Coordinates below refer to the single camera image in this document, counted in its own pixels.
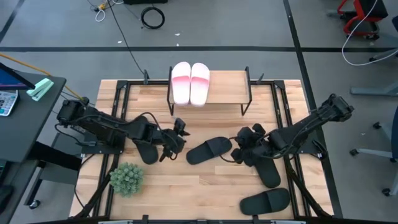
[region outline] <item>slide sandal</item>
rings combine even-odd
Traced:
[[[191,165],[199,164],[227,153],[231,148],[232,143],[228,138],[212,138],[187,152],[187,161]]]
[[[202,63],[195,63],[191,71],[191,104],[193,106],[205,105],[209,84],[209,69]]]
[[[289,206],[289,202],[289,191],[279,188],[244,198],[239,206],[245,215],[260,215],[280,212]]]
[[[173,99],[177,105],[187,105],[190,94],[191,66],[180,62],[172,70]]]
[[[144,116],[138,117],[136,121],[148,123],[148,119]],[[133,141],[133,143],[137,146],[139,155],[141,156],[142,161],[144,161],[146,164],[154,164],[159,158],[156,146],[146,142]]]
[[[254,162],[254,167],[256,168],[262,183],[266,187],[274,188],[279,186],[280,175],[273,159],[258,158]]]

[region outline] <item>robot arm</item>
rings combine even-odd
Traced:
[[[256,157],[278,159],[289,153],[294,154],[316,128],[329,121],[346,121],[353,110],[342,97],[332,94],[311,115],[289,127],[275,129],[268,134],[260,124],[253,126],[254,131],[242,128],[235,139],[239,149],[231,155],[235,161],[244,161],[250,166]]]
[[[101,144],[114,147],[118,144],[120,136],[131,139],[133,142],[150,145],[163,145],[163,154],[160,162],[165,157],[178,154],[184,147],[185,141],[181,138],[189,133],[184,131],[185,123],[177,118],[173,129],[160,129],[155,119],[155,124],[150,123],[144,114],[132,121],[123,121],[111,115],[98,111],[78,100],[65,100],[57,116],[59,125],[64,127],[81,127],[94,134]]]

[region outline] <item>white slipper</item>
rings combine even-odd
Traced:
[[[202,63],[195,63],[191,71],[191,104],[203,106],[207,100],[210,84],[210,71]]]
[[[174,103],[187,105],[189,103],[191,66],[188,62],[176,64],[172,70],[172,88]]]

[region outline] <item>concrete floor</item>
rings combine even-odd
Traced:
[[[19,1],[0,2],[0,29],[7,24]],[[301,47],[339,48],[343,45],[345,34],[342,23],[325,16],[326,10],[336,8],[340,0],[289,0],[289,3]],[[375,42],[355,38],[348,47],[398,47],[398,40],[392,42],[388,38],[398,37],[391,24],[392,17],[398,15],[398,6],[394,4],[395,0],[384,0],[384,3],[390,14],[380,22],[385,35]],[[139,15],[146,6],[126,7]],[[178,44],[180,47],[246,48],[241,47],[237,51],[216,51],[211,47],[207,51],[181,51],[179,48],[169,51],[158,48],[157,51],[156,48],[147,48],[146,51],[133,52],[151,78],[167,78],[168,67],[184,60],[203,62],[212,70],[235,70],[249,66],[253,78],[264,73],[264,79],[303,80],[283,1],[170,0],[168,4],[157,6],[166,16],[166,23],[159,30],[141,29],[140,22],[123,5],[113,7],[131,47],[176,47]],[[101,79],[142,77],[129,53],[122,49],[125,45],[109,9],[106,15],[103,22],[95,22],[95,13],[82,0],[25,1],[0,41],[0,52],[43,68],[53,75],[65,77],[72,89],[95,102]],[[156,20],[156,15],[148,14],[148,17],[149,20]],[[31,49],[11,52],[15,49],[10,47]],[[64,48],[57,52],[50,47]],[[76,47],[91,48],[82,51]],[[121,51],[102,47],[121,47]],[[349,53],[347,57],[354,62],[367,62],[372,55]],[[364,220],[398,220],[398,197],[387,198],[381,193],[381,189],[391,185],[397,165],[380,157],[359,155],[353,158],[348,154],[355,147],[389,150],[390,146],[382,140],[382,134],[373,130],[371,125],[376,121],[391,124],[397,99],[352,96],[349,88],[383,86],[398,80],[397,60],[352,67],[339,53],[304,52],[303,57],[317,105],[331,93],[336,93],[356,109],[347,122],[330,123],[323,128],[343,216]],[[0,62],[31,72],[1,58]],[[55,115],[52,114],[39,141],[52,143],[50,139],[56,134],[53,129],[55,123]],[[37,195],[37,199],[43,202],[40,208],[29,210],[20,206],[11,223],[64,219],[69,214],[72,197],[72,185],[44,182]]]

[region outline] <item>black desk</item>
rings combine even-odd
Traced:
[[[31,151],[34,151],[32,149],[37,147],[37,145],[43,146],[41,143],[36,142],[36,139],[66,82],[66,79],[59,77],[18,73],[32,83],[37,83],[43,78],[49,78],[54,82],[54,85],[38,102],[32,100],[26,94],[26,91],[20,91],[19,102],[13,109],[12,114],[8,117],[0,117],[0,159],[13,162],[2,184],[14,187],[14,192],[5,211],[0,214],[0,223],[10,222],[40,161],[51,162],[46,160],[46,158],[32,157]],[[46,154],[45,157],[48,154],[52,154],[52,151],[57,156],[63,154],[51,149],[51,147],[45,146],[45,149],[39,150]]]
[[[46,75],[36,75],[18,72],[26,80],[36,84]],[[54,85],[38,102],[26,94],[25,90],[19,91],[19,102],[8,117],[0,118],[0,142],[2,149],[0,159],[11,162],[22,162],[30,153],[30,149],[36,142],[54,104],[61,94],[66,79],[50,77]]]

